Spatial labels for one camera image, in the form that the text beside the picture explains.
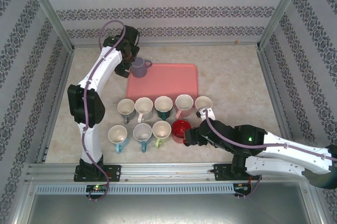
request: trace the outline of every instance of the pink tray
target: pink tray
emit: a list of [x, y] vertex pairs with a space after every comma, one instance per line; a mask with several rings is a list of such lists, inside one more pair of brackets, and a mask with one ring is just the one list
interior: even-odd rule
[[148, 97], [154, 102], [160, 96], [168, 96], [174, 104], [180, 94], [198, 98], [198, 73], [193, 64], [152, 64], [145, 77], [130, 74], [126, 98], [136, 101]]

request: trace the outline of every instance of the mug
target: mug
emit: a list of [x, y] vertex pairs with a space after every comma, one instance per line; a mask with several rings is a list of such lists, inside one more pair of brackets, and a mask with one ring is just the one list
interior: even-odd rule
[[149, 98], [139, 98], [135, 103], [135, 109], [138, 112], [138, 123], [142, 123], [152, 118], [153, 102]]
[[128, 124], [136, 115], [135, 102], [130, 99], [122, 99], [117, 105], [117, 110], [124, 118], [124, 124]]
[[131, 73], [136, 78], [142, 78], [146, 75], [147, 69], [151, 66], [151, 61], [137, 57], [135, 61], [131, 63]]
[[206, 96], [200, 96], [195, 100], [194, 105], [196, 110], [200, 110], [201, 108], [212, 108], [213, 102]]
[[110, 142], [116, 145], [116, 153], [120, 154], [128, 144], [127, 130], [122, 125], [113, 126], [107, 133]]
[[167, 96], [161, 96], [154, 101], [158, 117], [162, 120], [169, 118], [172, 112], [173, 101]]
[[157, 121], [152, 127], [153, 135], [157, 138], [156, 148], [170, 139], [171, 125], [163, 120]]
[[133, 137], [142, 145], [142, 153], [146, 152], [151, 136], [152, 128], [149, 124], [140, 123], [133, 129]]
[[185, 140], [185, 130], [191, 129], [191, 124], [186, 120], [176, 120], [172, 124], [172, 138], [178, 144], [183, 144]]
[[179, 119], [188, 117], [192, 112], [193, 104], [194, 101], [190, 95], [187, 94], [179, 95], [175, 100], [175, 105], [177, 108], [176, 109], [177, 114], [175, 115], [175, 118]]

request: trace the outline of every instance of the striped wall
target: striped wall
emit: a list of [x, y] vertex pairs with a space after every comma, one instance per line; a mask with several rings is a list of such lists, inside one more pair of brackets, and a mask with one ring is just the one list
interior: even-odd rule
[[68, 52], [38, 0], [0, 0], [0, 223], [36, 161]]
[[[265, 54], [293, 140], [337, 144], [337, 0], [291, 0]], [[337, 193], [319, 189], [329, 223]]]
[[256, 43], [280, 0], [50, 1], [73, 43], [89, 46], [110, 19], [138, 28], [141, 43]]

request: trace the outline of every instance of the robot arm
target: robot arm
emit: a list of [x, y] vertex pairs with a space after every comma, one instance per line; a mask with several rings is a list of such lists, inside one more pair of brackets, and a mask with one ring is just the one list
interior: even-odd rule
[[[217, 120], [209, 119], [209, 122], [213, 129], [204, 120], [198, 128], [186, 130], [185, 145], [201, 146], [210, 143], [216, 148], [231, 152], [234, 155], [231, 169], [223, 170], [223, 177], [236, 180], [256, 175], [296, 176], [309, 180], [316, 187], [337, 188], [336, 162], [331, 160], [337, 157], [337, 146], [310, 147], [251, 125], [232, 128]], [[260, 147], [266, 144], [274, 146]]]
[[[75, 121], [78, 123], [78, 127], [82, 136], [85, 129], [84, 89], [91, 73], [93, 72], [93, 76], [87, 88], [86, 94], [89, 128], [86, 130], [84, 135], [84, 144], [88, 154], [96, 163], [103, 163], [98, 124], [104, 117], [105, 108], [100, 99], [100, 95], [106, 81], [113, 71], [115, 71], [120, 76], [128, 77], [129, 72], [126, 70], [130, 68], [131, 63], [135, 60], [139, 51], [139, 47], [135, 45], [138, 35], [139, 33], [135, 28], [125, 26], [125, 36], [123, 37], [123, 40], [111, 52], [109, 51], [122, 36], [122, 34], [109, 36], [107, 39], [105, 39], [100, 56], [98, 57], [92, 69], [77, 86], [70, 85], [67, 91], [70, 112], [71, 115], [74, 116]], [[89, 159], [83, 148], [80, 159], [80, 165], [81, 164], [83, 167], [89, 167], [88, 169], [95, 170], [95, 168], [91, 165], [92, 161]]]
[[[86, 82], [89, 78], [89, 75], [95, 68], [95, 66], [98, 64], [98, 62], [102, 59], [103, 56], [111, 49], [110, 46], [103, 47], [101, 54], [99, 58], [97, 59], [96, 63], [90, 70], [90, 72], [85, 76], [85, 78], [80, 81], [79, 86], [80, 88], [85, 87]], [[95, 93], [98, 95], [98, 97], [102, 93], [102, 89], [107, 81], [107, 79], [110, 77], [111, 73], [114, 71], [114, 69], [122, 62], [122, 53], [117, 51], [116, 49], [112, 50], [112, 52], [109, 53], [105, 57], [105, 60], [100, 64], [98, 69], [95, 71], [92, 81], [89, 84], [88, 90], [94, 90]], [[85, 128], [85, 123], [79, 123], [78, 127], [80, 129], [81, 136], [83, 134], [83, 130]], [[88, 128], [88, 130], [85, 133], [84, 136], [84, 143], [89, 151], [89, 155], [93, 158], [95, 162], [99, 162], [99, 160], [102, 157], [102, 151], [100, 148], [100, 135], [99, 135], [99, 124], [93, 125], [93, 127]], [[84, 152], [84, 149], [82, 148], [82, 155], [81, 159], [87, 163], [91, 163], [90, 159], [88, 158], [87, 154]]]

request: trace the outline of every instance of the beige floor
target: beige floor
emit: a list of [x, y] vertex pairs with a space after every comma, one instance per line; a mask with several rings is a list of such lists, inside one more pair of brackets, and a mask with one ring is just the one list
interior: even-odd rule
[[[72, 62], [67, 81], [77, 84], [91, 69], [100, 51], [98, 48], [78, 48]], [[251, 124], [279, 135], [279, 127], [267, 92], [254, 46], [190, 46], [190, 47], [142, 47], [139, 57], [154, 63], [191, 63], [199, 73], [199, 94], [213, 100], [216, 118], [231, 126]], [[117, 113], [117, 103], [125, 97], [127, 79], [112, 74], [102, 93], [106, 114], [100, 123], [101, 149], [104, 162], [224, 162], [232, 155], [224, 150], [207, 146], [185, 147], [173, 140], [161, 148], [150, 142], [147, 152], [142, 153], [140, 145], [132, 137], [136, 120], [127, 126], [130, 143], [121, 154], [107, 138], [108, 130], [123, 124]], [[199, 125], [195, 115], [188, 120], [192, 126]], [[152, 126], [158, 118], [154, 115]], [[46, 162], [78, 163], [81, 156], [81, 140], [77, 124], [69, 112], [66, 91], [58, 113], [52, 141]]]

